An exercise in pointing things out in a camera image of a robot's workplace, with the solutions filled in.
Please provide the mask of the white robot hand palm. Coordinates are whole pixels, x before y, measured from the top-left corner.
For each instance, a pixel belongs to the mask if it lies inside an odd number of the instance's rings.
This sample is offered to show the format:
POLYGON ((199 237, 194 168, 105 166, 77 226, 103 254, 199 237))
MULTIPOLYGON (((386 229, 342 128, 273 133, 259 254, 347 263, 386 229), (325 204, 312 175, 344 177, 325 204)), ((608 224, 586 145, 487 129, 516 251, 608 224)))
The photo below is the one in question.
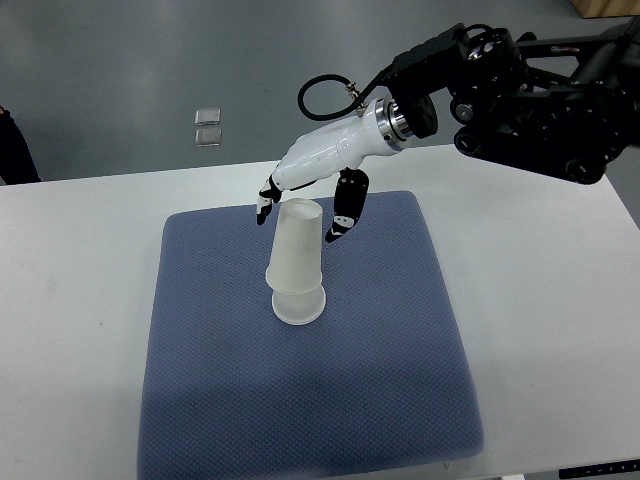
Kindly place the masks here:
POLYGON ((413 137, 399 107, 389 97, 351 116, 299 137, 272 172, 272 184, 295 190, 346 168, 359 168, 368 156, 392 156, 413 137))

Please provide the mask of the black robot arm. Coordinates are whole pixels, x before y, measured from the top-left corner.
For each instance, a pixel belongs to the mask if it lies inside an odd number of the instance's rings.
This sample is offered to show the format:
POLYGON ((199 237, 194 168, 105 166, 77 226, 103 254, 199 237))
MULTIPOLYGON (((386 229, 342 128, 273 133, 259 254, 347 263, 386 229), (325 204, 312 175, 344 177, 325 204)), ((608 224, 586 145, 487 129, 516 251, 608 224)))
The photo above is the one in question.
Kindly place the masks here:
POLYGON ((460 124, 456 149, 469 157, 590 185, 639 142, 639 23, 596 36, 513 39, 504 28, 456 24, 396 56, 350 104, 317 116, 266 180, 257 199, 264 222, 284 192, 335 177, 333 242, 359 221, 369 156, 392 156, 433 136, 431 96, 446 90, 460 124))

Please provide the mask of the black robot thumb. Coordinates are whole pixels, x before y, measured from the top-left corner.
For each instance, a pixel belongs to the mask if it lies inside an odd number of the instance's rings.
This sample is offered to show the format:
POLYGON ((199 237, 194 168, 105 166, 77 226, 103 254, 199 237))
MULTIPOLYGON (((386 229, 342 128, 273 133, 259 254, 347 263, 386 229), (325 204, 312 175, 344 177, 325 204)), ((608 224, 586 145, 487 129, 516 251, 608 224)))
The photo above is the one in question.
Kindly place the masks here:
POLYGON ((336 184, 333 219, 325 234, 325 241, 333 243, 344 236, 359 221, 369 189, 369 177, 360 169, 340 171, 336 184))

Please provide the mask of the black robot fingers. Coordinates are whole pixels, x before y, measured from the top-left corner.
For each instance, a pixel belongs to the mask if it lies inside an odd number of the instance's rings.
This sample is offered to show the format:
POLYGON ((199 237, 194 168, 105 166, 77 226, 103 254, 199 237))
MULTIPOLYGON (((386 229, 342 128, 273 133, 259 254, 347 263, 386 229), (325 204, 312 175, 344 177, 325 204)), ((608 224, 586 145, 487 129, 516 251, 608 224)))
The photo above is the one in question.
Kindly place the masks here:
POLYGON ((281 190, 271 176, 268 177, 264 186, 258 193, 256 201, 256 221, 258 225, 263 225, 272 211, 274 203, 281 199, 281 190))

